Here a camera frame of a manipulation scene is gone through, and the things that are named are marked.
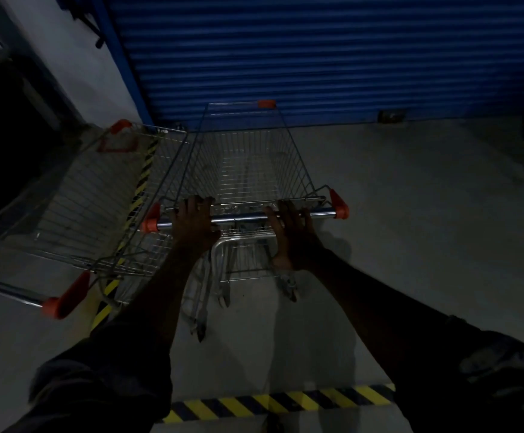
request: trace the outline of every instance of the yellow and black hazard stripe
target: yellow and black hazard stripe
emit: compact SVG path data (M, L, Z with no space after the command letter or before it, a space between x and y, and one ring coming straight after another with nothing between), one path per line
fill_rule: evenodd
M159 139L156 138L153 140L150 145L147 148L146 156L143 160L143 167L142 167L142 173L139 176L138 183L135 186L135 193L133 198L131 199L131 204L129 205L129 214L127 215L126 222L124 224L123 230L124 235L121 239L120 244L117 246L117 249L114 253L115 256L119 255L122 251L122 249L125 247L129 237L130 232L129 228L131 227L132 223L136 220L138 217L142 205L144 196L146 195L146 187L147 187L147 181L150 177L151 173L151 166L153 165L153 160L156 155L156 149L159 143ZM117 266L123 264L125 262L125 259L120 258L117 262ZM105 286L104 293L109 298L114 298L117 287L120 284L121 279L117 276L114 276L107 280L107 285ZM109 313L111 313L112 307L101 301L99 303L99 307L97 308L97 313L95 314L95 318L93 319L93 323L91 325L91 330L94 330L95 328L99 327L101 324L104 324L109 319Z
M386 406L394 403L394 393L394 385L387 384L187 400L172 403L169 415L159 422L209 421L269 413L282 415L311 410Z

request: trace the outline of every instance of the concrete floor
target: concrete floor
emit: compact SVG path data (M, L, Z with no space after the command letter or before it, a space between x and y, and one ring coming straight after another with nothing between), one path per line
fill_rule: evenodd
M518 119L505 118L292 133L315 185L329 184L350 207L348 220L319 224L326 246L430 306L524 341L520 129ZM41 283L75 275L41 268ZM21 284L35 281L20 273ZM300 273L298 281L296 304L269 281L236 284L229 309L210 304L201 344L180 324L172 348L173 398L387 382L325 289L309 274ZM49 322L0 299L0 429L26 409L34 369L85 331L86 309ZM262 422L189 422L154 431L258 431ZM283 422L289 433L410 431L396 407L290 414Z

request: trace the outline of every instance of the hand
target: hand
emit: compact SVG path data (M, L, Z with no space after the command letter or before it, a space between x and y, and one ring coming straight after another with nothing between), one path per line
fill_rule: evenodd
M220 238L220 230L212 230L210 207L213 197L205 200L200 196L191 196L182 201L178 212L173 212L172 220L173 247L189 251L199 257Z
M278 240L278 253L272 259L274 266L285 270L310 269L324 247L316 236L309 210L302 210L303 223L292 202L279 200L278 210L284 226L272 208L264 208Z

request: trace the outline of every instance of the sleeve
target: sleeve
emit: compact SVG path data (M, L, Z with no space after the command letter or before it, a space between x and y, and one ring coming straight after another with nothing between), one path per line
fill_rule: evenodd
M395 400L415 433L524 430L524 343L450 317L413 350Z
M31 410L6 432L150 431L169 414L168 348L151 327L111 321L39 368Z

